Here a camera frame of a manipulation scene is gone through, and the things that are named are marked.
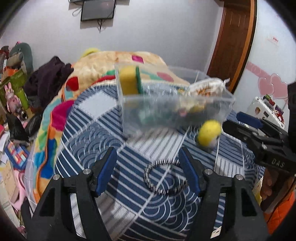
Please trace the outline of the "person's hand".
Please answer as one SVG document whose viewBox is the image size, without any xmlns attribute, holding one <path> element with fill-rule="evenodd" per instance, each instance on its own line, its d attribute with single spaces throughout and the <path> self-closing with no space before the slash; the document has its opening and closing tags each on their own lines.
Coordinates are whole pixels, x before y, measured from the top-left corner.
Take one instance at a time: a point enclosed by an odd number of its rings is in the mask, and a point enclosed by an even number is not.
<svg viewBox="0 0 296 241">
<path fill-rule="evenodd" d="M 273 193 L 273 186 L 277 182 L 279 173 L 275 169 L 266 168 L 264 171 L 262 186 L 260 189 L 260 196 L 262 197 L 262 201 L 266 200 Z M 293 183 L 295 177 L 290 176 L 285 183 L 283 184 L 279 194 L 274 199 L 272 204 L 267 208 L 265 213 L 272 213 L 272 211 L 281 204 L 281 202 L 289 199 L 291 193 L 295 188 L 295 184 Z"/>
</svg>

